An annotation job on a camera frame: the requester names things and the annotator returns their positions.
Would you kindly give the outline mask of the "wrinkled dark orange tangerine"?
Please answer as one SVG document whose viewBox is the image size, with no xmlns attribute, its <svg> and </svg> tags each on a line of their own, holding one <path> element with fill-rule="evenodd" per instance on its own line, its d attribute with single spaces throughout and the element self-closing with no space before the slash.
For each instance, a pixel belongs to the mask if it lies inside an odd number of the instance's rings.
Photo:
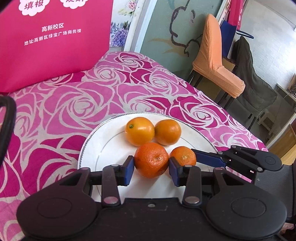
<svg viewBox="0 0 296 241">
<path fill-rule="evenodd" d="M 167 170 L 169 155 L 163 146 L 153 142 L 146 143 L 135 151 L 134 165 L 145 178 L 156 178 Z"/>
</svg>

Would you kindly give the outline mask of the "small orange tangerine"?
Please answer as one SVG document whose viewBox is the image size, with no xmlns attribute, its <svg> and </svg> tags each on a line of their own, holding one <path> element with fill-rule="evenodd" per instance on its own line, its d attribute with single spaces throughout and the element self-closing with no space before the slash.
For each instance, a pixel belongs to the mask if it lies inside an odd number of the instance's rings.
<svg viewBox="0 0 296 241">
<path fill-rule="evenodd" d="M 195 153 L 188 147 L 180 146 L 173 149 L 170 153 L 170 158 L 174 157 L 181 166 L 195 166 L 197 158 Z"/>
</svg>

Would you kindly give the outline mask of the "orange tangerine back right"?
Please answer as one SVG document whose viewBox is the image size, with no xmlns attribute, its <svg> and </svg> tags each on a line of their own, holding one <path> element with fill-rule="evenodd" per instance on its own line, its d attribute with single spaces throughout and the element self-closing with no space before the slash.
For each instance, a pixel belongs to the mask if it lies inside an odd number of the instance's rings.
<svg viewBox="0 0 296 241">
<path fill-rule="evenodd" d="M 171 119 L 159 121 L 155 127 L 155 140 L 164 146 L 173 145 L 181 137 L 182 129 L 180 125 Z"/>
</svg>

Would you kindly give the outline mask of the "dark grey covered chair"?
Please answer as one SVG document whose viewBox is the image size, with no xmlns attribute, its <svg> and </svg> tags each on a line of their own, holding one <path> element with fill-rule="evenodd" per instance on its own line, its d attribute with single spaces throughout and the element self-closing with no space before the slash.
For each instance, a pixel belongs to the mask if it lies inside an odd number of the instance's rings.
<svg viewBox="0 0 296 241">
<path fill-rule="evenodd" d="M 248 130 L 251 130 L 259 114 L 272 105 L 278 95 L 267 82 L 256 74 L 250 45 L 245 37 L 241 36 L 234 43 L 231 58 L 235 62 L 233 73 L 245 83 L 245 89 L 237 100 L 253 118 L 248 127 Z"/>
</svg>

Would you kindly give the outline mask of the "yellow-orange round orange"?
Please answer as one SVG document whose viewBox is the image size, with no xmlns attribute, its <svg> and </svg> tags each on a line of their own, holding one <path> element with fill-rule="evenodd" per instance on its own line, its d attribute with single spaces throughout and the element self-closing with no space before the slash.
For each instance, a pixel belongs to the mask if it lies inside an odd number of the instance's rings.
<svg viewBox="0 0 296 241">
<path fill-rule="evenodd" d="M 126 140 L 136 147 L 151 142 L 154 135 L 154 125 L 147 118 L 133 118 L 125 125 Z"/>
</svg>

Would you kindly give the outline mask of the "pink rose tablecloth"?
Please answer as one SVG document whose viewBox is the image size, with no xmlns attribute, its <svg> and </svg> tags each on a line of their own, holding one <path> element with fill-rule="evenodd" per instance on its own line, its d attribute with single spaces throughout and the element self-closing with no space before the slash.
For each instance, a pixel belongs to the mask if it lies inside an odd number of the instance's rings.
<svg viewBox="0 0 296 241">
<path fill-rule="evenodd" d="M 264 143 L 200 90 L 147 56 L 106 54 L 88 70 L 11 93 L 16 123 L 1 167 L 1 240 L 21 240 L 16 209 L 27 196 L 70 174 L 92 130 L 128 112 L 184 121 L 216 149 L 265 150 Z"/>
</svg>

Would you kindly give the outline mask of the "orange covered chair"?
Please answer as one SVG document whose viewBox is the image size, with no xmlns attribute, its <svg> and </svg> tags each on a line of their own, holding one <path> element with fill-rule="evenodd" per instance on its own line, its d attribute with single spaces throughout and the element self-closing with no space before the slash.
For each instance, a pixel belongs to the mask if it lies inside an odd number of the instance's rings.
<svg viewBox="0 0 296 241">
<path fill-rule="evenodd" d="M 198 73 L 200 76 L 196 85 L 204 77 L 218 85 L 225 92 L 223 98 L 230 96 L 224 105 L 225 110 L 245 89 L 244 81 L 222 65 L 221 30 L 217 19 L 212 14 L 206 16 L 201 46 L 192 66 L 193 69 L 187 81 L 191 82 Z"/>
</svg>

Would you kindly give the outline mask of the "blue shopping bag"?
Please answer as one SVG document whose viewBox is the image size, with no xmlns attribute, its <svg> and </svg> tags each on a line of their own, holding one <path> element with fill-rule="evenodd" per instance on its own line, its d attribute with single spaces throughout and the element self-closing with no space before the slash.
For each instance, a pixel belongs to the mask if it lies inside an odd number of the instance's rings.
<svg viewBox="0 0 296 241">
<path fill-rule="evenodd" d="M 228 58 L 228 54 L 234 39 L 235 34 L 254 39 L 252 35 L 237 29 L 237 26 L 231 25 L 227 21 L 222 21 L 220 26 L 222 36 L 222 56 Z"/>
</svg>

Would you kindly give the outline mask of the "pink hanging bag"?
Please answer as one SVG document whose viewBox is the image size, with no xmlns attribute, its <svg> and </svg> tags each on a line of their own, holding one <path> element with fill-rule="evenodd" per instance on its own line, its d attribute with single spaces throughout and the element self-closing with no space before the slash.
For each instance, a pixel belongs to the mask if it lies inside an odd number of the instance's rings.
<svg viewBox="0 0 296 241">
<path fill-rule="evenodd" d="M 232 0 L 230 3 L 227 22 L 240 29 L 245 0 Z"/>
</svg>

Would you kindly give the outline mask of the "magenta tote bag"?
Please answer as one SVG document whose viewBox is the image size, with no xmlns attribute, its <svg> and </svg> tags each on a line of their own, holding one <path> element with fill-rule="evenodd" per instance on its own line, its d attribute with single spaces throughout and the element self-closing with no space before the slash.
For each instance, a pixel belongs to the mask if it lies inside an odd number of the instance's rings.
<svg viewBox="0 0 296 241">
<path fill-rule="evenodd" d="M 1 12 L 1 93 L 92 68 L 113 1 L 12 1 Z"/>
</svg>

